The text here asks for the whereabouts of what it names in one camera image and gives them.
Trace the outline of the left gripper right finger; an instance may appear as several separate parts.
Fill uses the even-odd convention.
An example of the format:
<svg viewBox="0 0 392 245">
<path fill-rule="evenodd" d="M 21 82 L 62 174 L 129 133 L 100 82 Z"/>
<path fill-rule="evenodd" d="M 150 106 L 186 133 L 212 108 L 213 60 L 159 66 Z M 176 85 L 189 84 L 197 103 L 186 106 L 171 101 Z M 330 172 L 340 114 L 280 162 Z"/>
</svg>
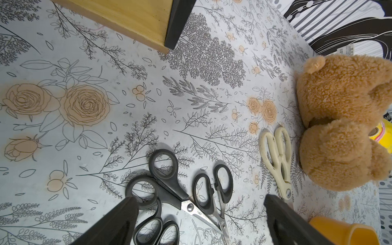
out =
<svg viewBox="0 0 392 245">
<path fill-rule="evenodd" d="M 274 245 L 333 245 L 278 196 L 267 194 L 264 206 Z"/>
</svg>

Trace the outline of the cream kitchen scissors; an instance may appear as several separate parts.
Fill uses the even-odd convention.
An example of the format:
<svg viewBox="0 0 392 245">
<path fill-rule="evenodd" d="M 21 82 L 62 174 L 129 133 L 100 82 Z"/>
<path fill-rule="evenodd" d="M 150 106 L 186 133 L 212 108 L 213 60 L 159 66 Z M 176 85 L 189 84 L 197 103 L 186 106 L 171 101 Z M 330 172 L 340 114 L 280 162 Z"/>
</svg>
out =
<svg viewBox="0 0 392 245">
<path fill-rule="evenodd" d="M 281 199 L 292 204 L 293 151 L 288 131 L 284 127 L 278 127 L 274 133 L 263 131 L 259 136 L 259 152 L 265 167 L 275 180 Z"/>
</svg>

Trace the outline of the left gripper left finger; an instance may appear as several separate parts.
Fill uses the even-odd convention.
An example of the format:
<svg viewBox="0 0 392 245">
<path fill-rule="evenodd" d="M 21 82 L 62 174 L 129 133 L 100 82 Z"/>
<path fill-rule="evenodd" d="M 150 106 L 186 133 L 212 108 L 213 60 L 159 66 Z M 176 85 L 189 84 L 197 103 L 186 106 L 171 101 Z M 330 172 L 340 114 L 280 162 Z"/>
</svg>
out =
<svg viewBox="0 0 392 245">
<path fill-rule="evenodd" d="M 74 245 L 129 245 L 138 218 L 138 202 L 126 197 L 83 233 Z"/>
</svg>

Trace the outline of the small black scissors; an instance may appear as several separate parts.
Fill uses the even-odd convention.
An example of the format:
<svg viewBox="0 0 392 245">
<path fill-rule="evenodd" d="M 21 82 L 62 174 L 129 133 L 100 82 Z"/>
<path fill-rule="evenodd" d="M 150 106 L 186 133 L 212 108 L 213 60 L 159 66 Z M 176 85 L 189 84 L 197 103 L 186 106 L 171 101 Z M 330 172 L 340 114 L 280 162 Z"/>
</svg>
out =
<svg viewBox="0 0 392 245">
<path fill-rule="evenodd" d="M 180 230 L 174 220 L 164 222 L 161 217 L 162 204 L 157 199 L 155 213 L 141 222 L 134 231 L 135 245 L 178 245 L 180 243 Z"/>
<path fill-rule="evenodd" d="M 227 186 L 221 183 L 219 179 L 219 174 L 223 174 L 227 178 Z M 213 169 L 213 180 L 212 184 L 210 178 L 205 173 L 199 173 L 195 176 L 193 180 L 193 198 L 196 201 L 196 206 L 205 214 L 213 216 L 217 224 L 216 226 L 223 233 L 224 244 L 227 245 L 230 241 L 230 235 L 228 230 L 228 225 L 225 218 L 226 205 L 232 198 L 234 182 L 233 176 L 230 169 L 223 163 L 218 163 Z M 206 200 L 199 201 L 198 198 L 201 195 L 197 194 L 198 188 L 201 186 L 202 182 L 205 183 L 206 187 Z"/>
</svg>

